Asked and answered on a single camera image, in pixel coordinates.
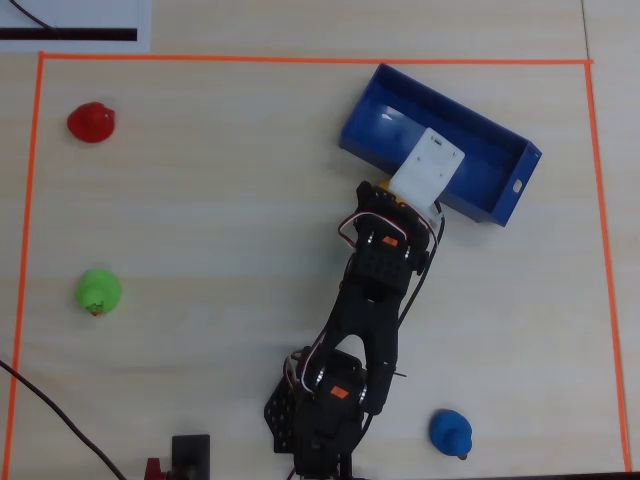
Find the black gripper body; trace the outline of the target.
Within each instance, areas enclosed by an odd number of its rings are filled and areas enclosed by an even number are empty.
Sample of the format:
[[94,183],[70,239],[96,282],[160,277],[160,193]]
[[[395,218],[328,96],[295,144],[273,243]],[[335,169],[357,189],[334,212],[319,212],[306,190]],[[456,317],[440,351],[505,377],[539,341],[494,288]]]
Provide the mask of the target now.
[[352,213],[354,251],[372,245],[386,255],[409,263],[430,263],[439,247],[431,223],[408,203],[379,185],[362,181],[356,188]]

